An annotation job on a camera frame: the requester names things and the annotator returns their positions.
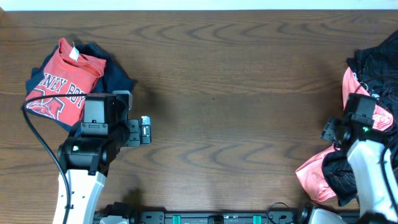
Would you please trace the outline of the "pink t-shirt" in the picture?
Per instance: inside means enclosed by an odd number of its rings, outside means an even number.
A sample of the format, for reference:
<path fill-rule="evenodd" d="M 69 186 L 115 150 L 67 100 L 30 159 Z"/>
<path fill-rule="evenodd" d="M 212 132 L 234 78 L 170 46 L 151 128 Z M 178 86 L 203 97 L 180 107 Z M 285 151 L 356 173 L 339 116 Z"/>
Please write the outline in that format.
<path fill-rule="evenodd" d="M 366 89 L 360 87 L 356 74 L 347 68 L 342 82 L 343 109 L 349 93 L 357 89 L 357 93 L 369 96 Z M 393 115 L 380 106 L 376 106 L 373 120 L 373 128 L 380 131 L 388 130 L 394 124 Z M 332 145 L 315 154 L 295 171 L 301 186 L 312 200 L 324 202 L 338 197 L 340 206 L 344 206 L 357 196 L 351 167 L 344 155 L 338 155 L 339 150 Z"/>

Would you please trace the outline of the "black patterned garment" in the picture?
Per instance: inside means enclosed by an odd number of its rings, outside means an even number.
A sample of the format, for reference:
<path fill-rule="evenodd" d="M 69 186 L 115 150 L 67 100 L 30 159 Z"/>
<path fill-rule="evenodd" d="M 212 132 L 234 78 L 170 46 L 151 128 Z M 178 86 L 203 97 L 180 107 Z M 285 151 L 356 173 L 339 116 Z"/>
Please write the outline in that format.
<path fill-rule="evenodd" d="M 356 50 L 354 57 L 347 59 L 347 64 L 359 84 L 377 100 L 377 105 L 392 115 L 392 126 L 386 133 L 391 143 L 393 171 L 397 175 L 397 32 L 376 47 Z M 342 152 L 333 148 L 323 160 L 322 172 L 336 194 L 339 206 L 345 206 L 356 198 L 352 168 Z"/>

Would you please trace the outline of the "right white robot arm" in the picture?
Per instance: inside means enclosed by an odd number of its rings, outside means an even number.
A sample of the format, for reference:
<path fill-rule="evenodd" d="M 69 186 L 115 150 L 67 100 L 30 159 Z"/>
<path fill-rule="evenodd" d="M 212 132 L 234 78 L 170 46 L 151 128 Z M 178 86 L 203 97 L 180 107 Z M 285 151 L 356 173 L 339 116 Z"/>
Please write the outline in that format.
<path fill-rule="evenodd" d="M 346 154 L 356 182 L 360 223 L 397 223 L 397 182 L 385 134 L 355 121 L 330 118 L 321 138 Z"/>

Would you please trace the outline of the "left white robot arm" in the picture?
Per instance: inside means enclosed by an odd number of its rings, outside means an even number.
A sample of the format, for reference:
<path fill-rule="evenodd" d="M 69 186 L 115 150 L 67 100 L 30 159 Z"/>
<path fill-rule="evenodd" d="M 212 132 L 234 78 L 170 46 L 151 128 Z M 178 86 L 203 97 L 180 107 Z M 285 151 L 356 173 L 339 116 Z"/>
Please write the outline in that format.
<path fill-rule="evenodd" d="M 130 119 L 132 93 L 90 93 L 83 120 L 58 149 L 62 171 L 54 223 L 93 223 L 109 165 L 122 147 L 152 142 L 148 116 Z"/>

